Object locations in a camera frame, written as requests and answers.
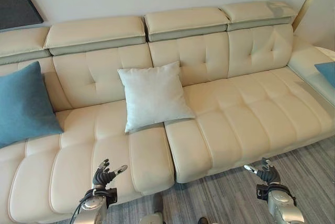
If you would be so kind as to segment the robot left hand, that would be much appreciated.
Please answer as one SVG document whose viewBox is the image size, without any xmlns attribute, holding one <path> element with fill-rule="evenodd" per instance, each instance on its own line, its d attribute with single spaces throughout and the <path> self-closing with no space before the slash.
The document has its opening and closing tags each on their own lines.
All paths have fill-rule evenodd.
<svg viewBox="0 0 335 224">
<path fill-rule="evenodd" d="M 105 159 L 100 163 L 92 179 L 92 188 L 105 188 L 116 176 L 125 172 L 128 168 L 127 165 L 122 165 L 116 170 L 110 171 L 109 165 L 109 159 Z"/>
</svg>

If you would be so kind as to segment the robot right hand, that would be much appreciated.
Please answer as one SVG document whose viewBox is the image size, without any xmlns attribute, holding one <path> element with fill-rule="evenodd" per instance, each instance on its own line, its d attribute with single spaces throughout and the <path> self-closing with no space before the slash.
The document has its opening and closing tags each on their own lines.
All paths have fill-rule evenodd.
<svg viewBox="0 0 335 224">
<path fill-rule="evenodd" d="M 277 169 L 274 167 L 270 159 L 262 158 L 262 169 L 256 169 L 251 165 L 244 165 L 243 167 L 248 170 L 249 172 L 258 176 L 262 181 L 266 182 L 267 184 L 280 184 L 281 177 Z"/>
</svg>

